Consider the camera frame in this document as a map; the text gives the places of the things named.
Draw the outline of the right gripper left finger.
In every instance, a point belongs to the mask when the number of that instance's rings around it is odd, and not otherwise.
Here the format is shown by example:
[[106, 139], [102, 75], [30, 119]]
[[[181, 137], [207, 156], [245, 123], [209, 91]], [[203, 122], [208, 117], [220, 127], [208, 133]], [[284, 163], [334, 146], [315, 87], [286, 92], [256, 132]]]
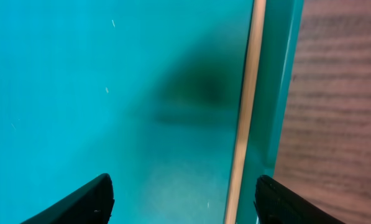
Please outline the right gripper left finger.
[[103, 173], [22, 224], [108, 224], [113, 206], [112, 180]]

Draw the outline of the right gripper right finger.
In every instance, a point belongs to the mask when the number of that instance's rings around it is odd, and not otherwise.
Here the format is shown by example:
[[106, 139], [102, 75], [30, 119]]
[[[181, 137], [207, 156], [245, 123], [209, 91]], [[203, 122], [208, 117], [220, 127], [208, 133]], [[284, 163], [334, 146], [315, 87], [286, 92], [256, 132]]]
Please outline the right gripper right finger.
[[260, 224], [344, 224], [267, 175], [257, 179], [254, 205]]

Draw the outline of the wooden chopstick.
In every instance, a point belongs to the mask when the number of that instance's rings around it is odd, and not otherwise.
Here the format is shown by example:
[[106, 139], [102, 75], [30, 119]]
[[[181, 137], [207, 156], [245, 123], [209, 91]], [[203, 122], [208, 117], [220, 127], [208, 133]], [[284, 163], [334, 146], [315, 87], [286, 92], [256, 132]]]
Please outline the wooden chopstick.
[[224, 224], [236, 224], [262, 46], [266, 0], [254, 0]]

